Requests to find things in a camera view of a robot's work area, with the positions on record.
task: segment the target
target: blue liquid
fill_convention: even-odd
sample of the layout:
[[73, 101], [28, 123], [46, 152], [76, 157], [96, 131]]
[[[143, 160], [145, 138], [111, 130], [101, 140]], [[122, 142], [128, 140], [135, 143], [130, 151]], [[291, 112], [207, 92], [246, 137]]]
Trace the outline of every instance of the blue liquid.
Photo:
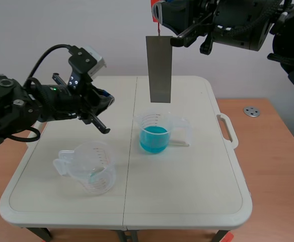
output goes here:
[[[167, 130], [158, 127], [158, 126], [149, 126], [145, 128], [146, 131], [149, 131], [154, 134], [166, 133]], [[154, 135], [141, 131], [140, 133], [140, 145], [147, 151], [151, 153], [159, 153], [166, 149], [169, 143], [169, 133], [163, 135]]]

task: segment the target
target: table surface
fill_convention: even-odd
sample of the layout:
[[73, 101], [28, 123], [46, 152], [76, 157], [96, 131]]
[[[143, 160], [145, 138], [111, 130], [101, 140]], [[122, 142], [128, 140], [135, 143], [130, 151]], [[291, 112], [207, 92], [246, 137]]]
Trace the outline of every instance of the table surface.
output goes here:
[[[233, 242], [294, 241], [294, 138], [267, 99], [219, 99], [221, 112], [233, 122], [239, 138], [238, 161], [253, 199], [253, 212], [244, 226], [233, 231]], [[258, 118], [243, 114], [243, 107], [260, 109]], [[0, 198], [19, 165], [26, 144], [5, 140], [0, 146]], [[52, 229], [56, 241], [118, 241], [108, 230]], [[145, 230], [141, 242], [208, 242], [203, 230]], [[0, 242], [36, 242], [31, 232], [10, 226], [0, 216]]]
[[[172, 101], [162, 104], [150, 103], [148, 77], [104, 77], [95, 84], [117, 100], [100, 116], [112, 132], [99, 134], [76, 119], [50, 122], [3, 194], [4, 219], [21, 227], [230, 230], [249, 218], [249, 191], [231, 143], [219, 129], [220, 112], [205, 79], [173, 77]], [[188, 118], [192, 145], [156, 155], [143, 151], [133, 116], [150, 108]], [[87, 195], [52, 165], [59, 150], [92, 139], [108, 143], [116, 157], [116, 183], [100, 196]]]

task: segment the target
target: metal plate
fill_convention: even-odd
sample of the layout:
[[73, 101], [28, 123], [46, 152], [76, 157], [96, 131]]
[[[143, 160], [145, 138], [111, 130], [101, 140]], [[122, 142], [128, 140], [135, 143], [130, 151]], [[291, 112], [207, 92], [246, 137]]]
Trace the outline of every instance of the metal plate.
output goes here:
[[171, 36], [146, 36], [148, 76], [151, 102], [171, 102]]
[[250, 117], [258, 117], [260, 115], [260, 110], [252, 106], [243, 108], [243, 112]]

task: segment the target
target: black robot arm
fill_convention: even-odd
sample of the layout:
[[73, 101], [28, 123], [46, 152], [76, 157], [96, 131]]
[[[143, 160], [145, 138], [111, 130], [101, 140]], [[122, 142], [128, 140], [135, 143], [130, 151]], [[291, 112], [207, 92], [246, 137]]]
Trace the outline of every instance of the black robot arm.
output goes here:
[[[67, 84], [54, 73], [52, 78], [57, 85], [42, 85], [33, 75], [44, 58], [57, 48], [69, 50], [72, 74]], [[90, 47], [56, 45], [43, 54], [23, 86], [0, 74], [0, 144], [6, 138], [20, 142], [38, 140], [40, 132], [32, 127], [37, 120], [79, 118], [107, 134], [110, 129], [97, 116], [114, 102], [114, 97], [91, 83], [91, 77], [104, 65], [102, 57]], [[13, 135], [24, 130], [34, 132], [36, 136], [20, 138]]]
[[175, 47], [189, 47], [206, 36], [200, 53], [209, 55], [213, 43], [258, 51], [273, 34], [273, 53], [294, 84], [294, 4], [291, 0], [167, 0], [152, 7], [159, 23], [177, 37]]

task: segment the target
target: measuring cup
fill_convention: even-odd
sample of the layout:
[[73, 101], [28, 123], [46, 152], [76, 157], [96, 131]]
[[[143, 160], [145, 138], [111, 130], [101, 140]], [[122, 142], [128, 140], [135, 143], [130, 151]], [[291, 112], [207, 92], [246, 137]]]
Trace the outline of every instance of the measuring cup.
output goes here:
[[134, 119], [140, 127], [140, 145], [151, 153], [160, 153], [166, 149], [174, 128], [184, 128], [186, 135], [182, 144], [191, 144], [191, 126], [184, 118], [172, 116], [170, 112], [149, 110]]
[[108, 191], [116, 179], [110, 147], [102, 142], [87, 142], [75, 150], [61, 150], [53, 165], [60, 175], [77, 180], [93, 195]]

